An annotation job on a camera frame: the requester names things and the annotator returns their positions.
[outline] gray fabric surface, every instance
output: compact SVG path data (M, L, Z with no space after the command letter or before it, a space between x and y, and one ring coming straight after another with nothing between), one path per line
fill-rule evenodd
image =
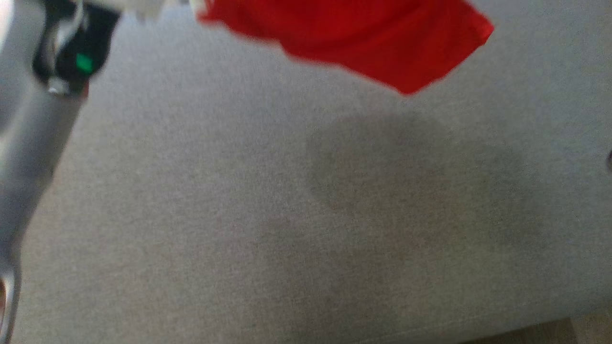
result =
M15 343L452 343L612 303L610 2L477 1L410 98L124 20L23 247Z

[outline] red fabric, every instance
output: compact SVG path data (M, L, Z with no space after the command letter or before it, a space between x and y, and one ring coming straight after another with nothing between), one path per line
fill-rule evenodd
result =
M410 94L483 45L493 25L463 0L207 0L202 23L273 40Z

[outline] wet stain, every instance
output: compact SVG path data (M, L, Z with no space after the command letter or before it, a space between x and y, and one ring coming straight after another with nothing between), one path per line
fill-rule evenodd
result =
M410 113L343 119L312 135L308 149L315 198L395 239L441 249L465 237L494 249L544 244L544 187L510 148Z

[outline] sofa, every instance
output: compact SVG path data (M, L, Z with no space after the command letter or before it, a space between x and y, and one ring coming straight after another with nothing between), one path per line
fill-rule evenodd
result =
M125 17L23 241L14 343L459 343L612 304L612 3L403 97Z

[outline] couch cushion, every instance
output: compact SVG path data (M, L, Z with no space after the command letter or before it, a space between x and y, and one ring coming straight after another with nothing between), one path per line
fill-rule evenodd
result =
M15 343L451 343L610 303L610 2L476 5L489 43L410 98L125 19Z

